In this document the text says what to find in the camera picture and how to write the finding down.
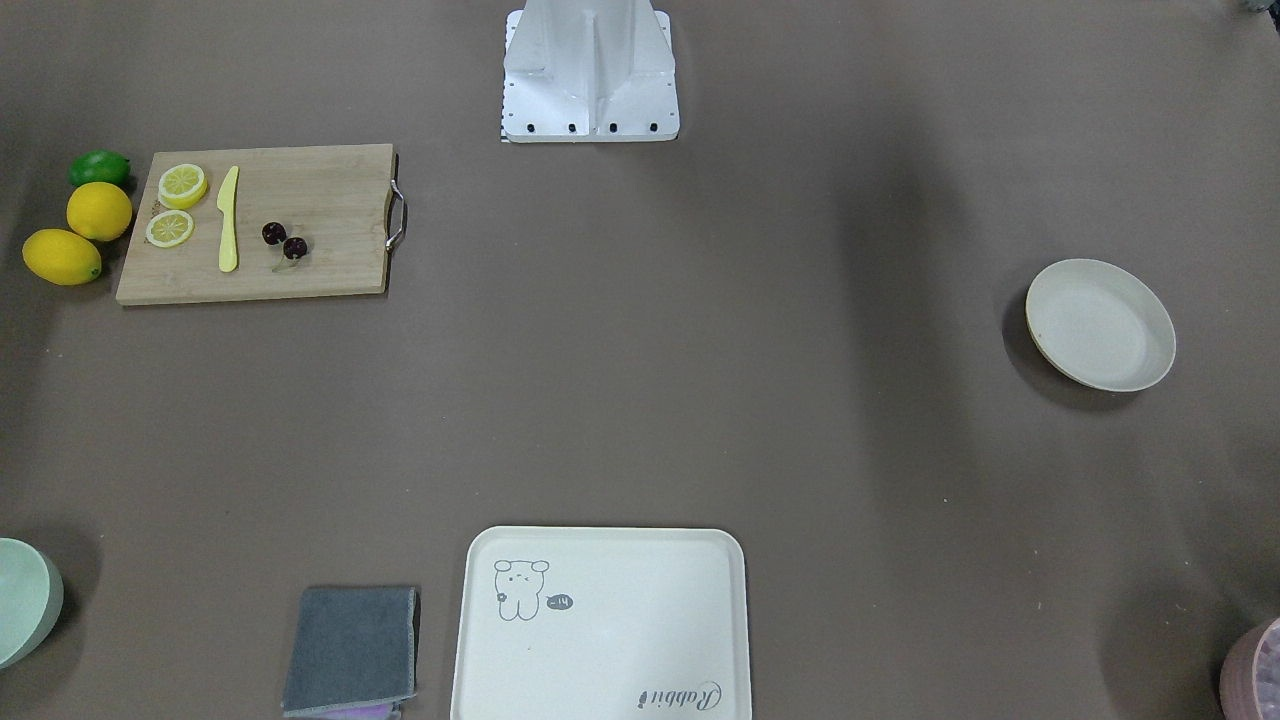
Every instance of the metal handle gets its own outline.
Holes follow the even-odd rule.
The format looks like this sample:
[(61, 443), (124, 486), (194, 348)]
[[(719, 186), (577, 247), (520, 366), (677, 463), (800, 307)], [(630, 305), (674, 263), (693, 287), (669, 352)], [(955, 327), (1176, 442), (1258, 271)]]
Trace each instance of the metal handle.
[(398, 243), (404, 237), (404, 228), (408, 227), (408, 202), (404, 201), (404, 193), (399, 191), (399, 186), (396, 184), (396, 178), (392, 178), (392, 202), (387, 206), (387, 222), (390, 223), (392, 209), (396, 201), (399, 200), (401, 204), (401, 227), (396, 228), (396, 232), (387, 236), (387, 251), (390, 252), (396, 250), (396, 243)]

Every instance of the green lime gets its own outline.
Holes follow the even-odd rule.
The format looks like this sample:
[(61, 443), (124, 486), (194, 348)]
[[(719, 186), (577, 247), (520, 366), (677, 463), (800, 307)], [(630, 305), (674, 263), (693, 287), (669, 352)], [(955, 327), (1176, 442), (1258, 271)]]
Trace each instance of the green lime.
[(110, 150), (86, 152), (72, 163), (67, 179), (76, 187), (91, 182), (123, 184), (129, 178), (129, 159)]

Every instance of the white tray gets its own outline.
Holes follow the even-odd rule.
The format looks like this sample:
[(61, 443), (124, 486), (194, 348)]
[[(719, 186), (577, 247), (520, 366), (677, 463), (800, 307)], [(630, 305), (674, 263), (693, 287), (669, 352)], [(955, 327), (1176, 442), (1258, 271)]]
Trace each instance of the white tray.
[(748, 720), (746, 570), (707, 529), (518, 528), (467, 552), (453, 720)]

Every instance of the lemon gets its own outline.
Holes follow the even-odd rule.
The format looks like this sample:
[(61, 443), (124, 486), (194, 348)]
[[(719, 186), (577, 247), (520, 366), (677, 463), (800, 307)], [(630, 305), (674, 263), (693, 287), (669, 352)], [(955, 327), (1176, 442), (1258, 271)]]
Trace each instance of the lemon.
[(67, 201), (67, 224), (90, 240), (115, 240), (132, 219), (129, 196), (109, 182), (84, 183)]
[(68, 231), (33, 232), (22, 243), (22, 261), (32, 273), (54, 284), (82, 284), (102, 273), (102, 256), (97, 247)]
[(184, 210), (165, 210), (147, 223), (147, 242), (156, 247), (182, 245), (196, 229), (196, 222)]
[(209, 181), (200, 165), (183, 163), (174, 165), (160, 176), (160, 204), (172, 210), (186, 210), (209, 190)]

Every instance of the cutting board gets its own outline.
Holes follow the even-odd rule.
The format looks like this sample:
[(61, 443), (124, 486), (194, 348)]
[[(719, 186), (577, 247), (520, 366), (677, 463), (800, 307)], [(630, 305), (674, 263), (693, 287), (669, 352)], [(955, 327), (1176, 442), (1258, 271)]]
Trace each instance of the cutting board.
[[(187, 209), (191, 238), (175, 247), (147, 242), (147, 222), (165, 208), (160, 176), (193, 163), (205, 170), (209, 192)], [(239, 265), (218, 269), (223, 214), (218, 188), (239, 165), (236, 237)], [(115, 290), (120, 305), (273, 300), (387, 290), (387, 214), (396, 152), (390, 145), (259, 147), (156, 152), (142, 191), (129, 249)], [(262, 225), (284, 225), (307, 241), (310, 252), (294, 268), (273, 272), (282, 247), (262, 241)]]

